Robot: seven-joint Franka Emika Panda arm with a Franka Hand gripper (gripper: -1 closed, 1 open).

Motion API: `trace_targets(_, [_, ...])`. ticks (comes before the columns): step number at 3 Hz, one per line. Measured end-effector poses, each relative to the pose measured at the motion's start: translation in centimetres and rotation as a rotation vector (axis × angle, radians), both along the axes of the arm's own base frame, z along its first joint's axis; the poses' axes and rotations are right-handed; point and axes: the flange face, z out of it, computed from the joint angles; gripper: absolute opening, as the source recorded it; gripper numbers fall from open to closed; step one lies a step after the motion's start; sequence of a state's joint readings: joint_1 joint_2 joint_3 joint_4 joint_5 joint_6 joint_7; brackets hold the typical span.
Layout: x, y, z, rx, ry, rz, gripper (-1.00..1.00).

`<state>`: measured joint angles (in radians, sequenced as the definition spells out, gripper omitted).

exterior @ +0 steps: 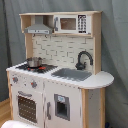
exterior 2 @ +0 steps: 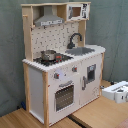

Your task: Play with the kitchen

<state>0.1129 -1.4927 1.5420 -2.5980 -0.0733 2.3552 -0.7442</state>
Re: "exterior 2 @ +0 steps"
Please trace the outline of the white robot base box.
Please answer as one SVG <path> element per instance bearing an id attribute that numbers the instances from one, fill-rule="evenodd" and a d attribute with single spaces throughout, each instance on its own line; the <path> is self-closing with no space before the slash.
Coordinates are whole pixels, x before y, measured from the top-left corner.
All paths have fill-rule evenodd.
<path id="1" fill-rule="evenodd" d="M 128 82 L 121 81 L 102 90 L 102 95 L 116 103 L 128 102 Z"/>

